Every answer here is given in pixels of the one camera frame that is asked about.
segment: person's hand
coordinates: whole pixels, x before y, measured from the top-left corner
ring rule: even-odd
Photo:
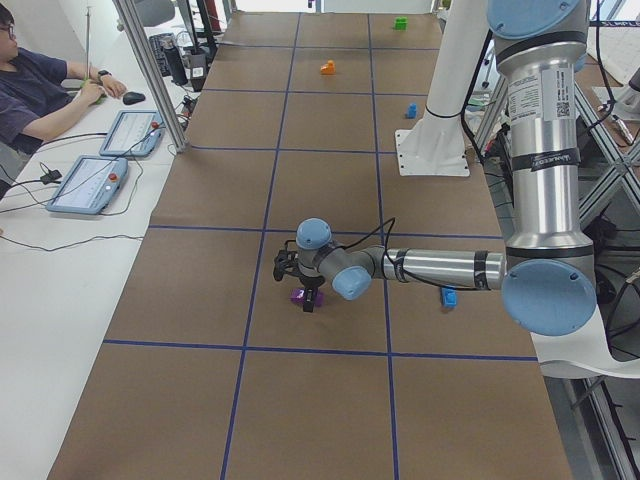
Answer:
[[[120,98],[127,91],[124,83],[116,80],[111,75],[103,75],[100,77],[102,86],[111,97]]]
[[[84,82],[82,90],[80,90],[80,100],[85,101],[87,105],[93,105],[100,100],[102,95],[104,95],[104,89],[92,81]]]

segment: glasses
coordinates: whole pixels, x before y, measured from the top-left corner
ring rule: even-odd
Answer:
[[[9,34],[9,38],[11,40],[15,40],[16,39],[16,34],[13,33],[13,23],[10,23],[6,27],[0,27],[0,30],[3,30],[5,32],[7,32]]]

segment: green block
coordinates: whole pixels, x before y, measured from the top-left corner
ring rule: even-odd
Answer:
[[[407,17],[396,17],[396,24],[393,27],[395,30],[407,29]]]

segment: blue block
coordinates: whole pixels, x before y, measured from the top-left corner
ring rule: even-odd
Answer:
[[[409,108],[407,108],[407,113],[404,114],[406,118],[416,118],[418,114],[418,105],[415,103],[410,103]]]
[[[452,288],[440,288],[442,306],[446,308],[455,308],[458,305],[458,293]]]

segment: black mouse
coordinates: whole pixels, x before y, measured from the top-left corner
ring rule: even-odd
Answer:
[[[125,105],[134,105],[136,103],[146,100],[147,97],[138,92],[127,92],[122,96],[122,103]]]

